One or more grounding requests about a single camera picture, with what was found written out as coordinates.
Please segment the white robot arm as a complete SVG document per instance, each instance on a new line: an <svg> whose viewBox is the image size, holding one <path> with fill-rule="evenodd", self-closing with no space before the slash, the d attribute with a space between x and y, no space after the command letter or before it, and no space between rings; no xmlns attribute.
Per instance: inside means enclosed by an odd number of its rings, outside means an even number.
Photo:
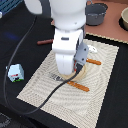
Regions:
<svg viewBox="0 0 128 128"><path fill-rule="evenodd" d="M58 71L70 75L74 69L77 46L83 41L82 27L86 23L87 0L24 0L27 9L35 15L51 17L55 34L52 50Z"/></svg>

